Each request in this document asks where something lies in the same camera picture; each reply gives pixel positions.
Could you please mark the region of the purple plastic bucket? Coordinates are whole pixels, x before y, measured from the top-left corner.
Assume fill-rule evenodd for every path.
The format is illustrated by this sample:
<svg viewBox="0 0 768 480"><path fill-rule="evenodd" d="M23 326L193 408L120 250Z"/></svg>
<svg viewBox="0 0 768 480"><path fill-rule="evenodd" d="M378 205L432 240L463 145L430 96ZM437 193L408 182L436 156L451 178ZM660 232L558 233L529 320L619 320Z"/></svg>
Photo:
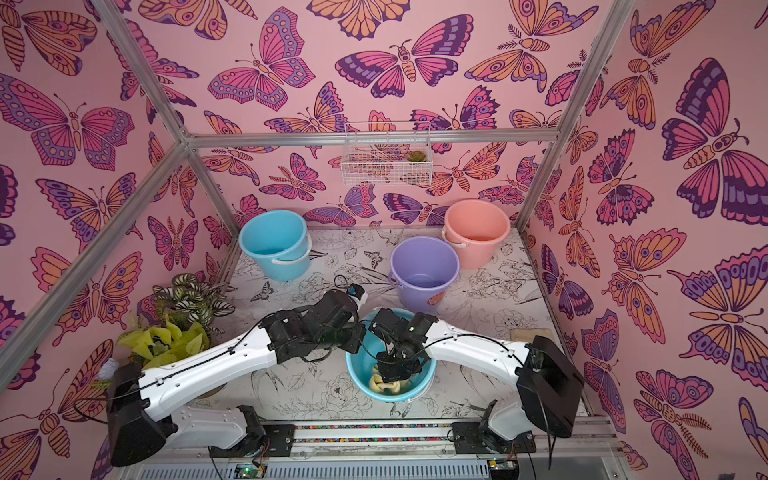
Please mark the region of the purple plastic bucket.
<svg viewBox="0 0 768 480"><path fill-rule="evenodd" d="M408 238L390 255L389 281L400 303L413 313L434 312L459 271L457 253L434 237Z"/></svg>

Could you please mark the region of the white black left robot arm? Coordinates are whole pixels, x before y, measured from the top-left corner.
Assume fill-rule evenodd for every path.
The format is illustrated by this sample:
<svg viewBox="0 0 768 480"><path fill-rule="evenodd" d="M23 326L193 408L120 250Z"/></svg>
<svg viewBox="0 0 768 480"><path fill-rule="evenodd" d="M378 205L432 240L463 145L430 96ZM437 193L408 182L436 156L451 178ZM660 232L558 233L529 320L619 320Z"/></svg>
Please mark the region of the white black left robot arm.
<svg viewBox="0 0 768 480"><path fill-rule="evenodd" d="M255 371L292 359L310 362L316 350L358 352L365 336L359 310L366 300L358 284L331 289L313 305L268 314L236 338L186 359L118 368L106 403L111 465L138 464L166 447L229 456L262 449L267 434L253 407L200 410L189 402Z"/></svg>

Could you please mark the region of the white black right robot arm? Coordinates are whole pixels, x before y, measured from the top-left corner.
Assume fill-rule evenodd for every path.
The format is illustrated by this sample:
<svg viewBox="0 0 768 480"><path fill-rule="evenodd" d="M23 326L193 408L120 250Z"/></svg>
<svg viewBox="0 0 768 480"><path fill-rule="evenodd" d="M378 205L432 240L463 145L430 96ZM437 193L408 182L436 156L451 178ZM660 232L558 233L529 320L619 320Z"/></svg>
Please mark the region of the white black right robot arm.
<svg viewBox="0 0 768 480"><path fill-rule="evenodd" d="M481 421L483 442L500 451L519 435L536 429L548 445L573 435L584 377L551 339L505 341L460 329L433 315L405 319L378 310L368 327L384 343L376 355L387 382L404 381L431 361L444 361L494 377L517 391L517 398L491 402Z"/></svg>

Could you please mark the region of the yellow cleaning cloth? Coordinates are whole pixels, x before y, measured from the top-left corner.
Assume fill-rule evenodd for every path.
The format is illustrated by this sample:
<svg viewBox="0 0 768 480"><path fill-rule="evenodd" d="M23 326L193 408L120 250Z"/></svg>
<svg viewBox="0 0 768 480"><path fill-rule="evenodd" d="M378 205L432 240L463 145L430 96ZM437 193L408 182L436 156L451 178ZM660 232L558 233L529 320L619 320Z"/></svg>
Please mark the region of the yellow cleaning cloth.
<svg viewBox="0 0 768 480"><path fill-rule="evenodd" d="M394 396L409 392L413 387L413 382L410 379L386 382L383 376L380 374L379 368L377 366L373 366L372 375L369 379L368 386L374 393L386 396Z"/></svg>

